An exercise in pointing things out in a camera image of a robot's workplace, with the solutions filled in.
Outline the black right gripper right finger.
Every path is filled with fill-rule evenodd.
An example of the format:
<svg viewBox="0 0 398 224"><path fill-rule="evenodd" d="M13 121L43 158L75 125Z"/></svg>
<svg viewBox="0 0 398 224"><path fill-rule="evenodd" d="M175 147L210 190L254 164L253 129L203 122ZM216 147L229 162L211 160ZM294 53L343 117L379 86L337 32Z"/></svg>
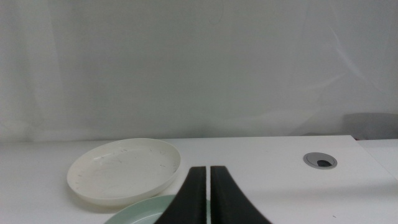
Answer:
<svg viewBox="0 0 398 224"><path fill-rule="evenodd" d="M225 166L210 167L212 224L271 224L248 200Z"/></svg>

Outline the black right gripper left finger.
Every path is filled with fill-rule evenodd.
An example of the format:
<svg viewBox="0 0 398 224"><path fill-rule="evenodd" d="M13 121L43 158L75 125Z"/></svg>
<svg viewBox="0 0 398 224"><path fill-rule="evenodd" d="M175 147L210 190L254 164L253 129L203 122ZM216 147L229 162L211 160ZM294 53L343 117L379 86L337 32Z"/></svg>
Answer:
<svg viewBox="0 0 398 224"><path fill-rule="evenodd" d="M206 224L206 167L192 167L155 224Z"/></svg>

